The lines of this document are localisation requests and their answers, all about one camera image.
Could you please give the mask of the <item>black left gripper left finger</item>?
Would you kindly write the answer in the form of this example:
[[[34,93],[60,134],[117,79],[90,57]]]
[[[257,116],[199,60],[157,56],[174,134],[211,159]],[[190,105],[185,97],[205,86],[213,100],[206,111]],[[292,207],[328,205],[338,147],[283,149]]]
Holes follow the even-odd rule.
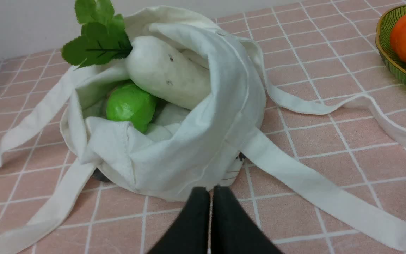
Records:
[[[206,254],[210,195],[204,187],[194,187],[174,222],[149,254]]]

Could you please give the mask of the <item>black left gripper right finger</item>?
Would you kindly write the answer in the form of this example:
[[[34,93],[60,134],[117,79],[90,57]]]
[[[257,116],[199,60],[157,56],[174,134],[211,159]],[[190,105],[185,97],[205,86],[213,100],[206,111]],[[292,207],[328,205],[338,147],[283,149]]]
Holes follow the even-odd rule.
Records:
[[[229,187],[215,186],[211,221],[212,254],[281,254],[245,212]]]

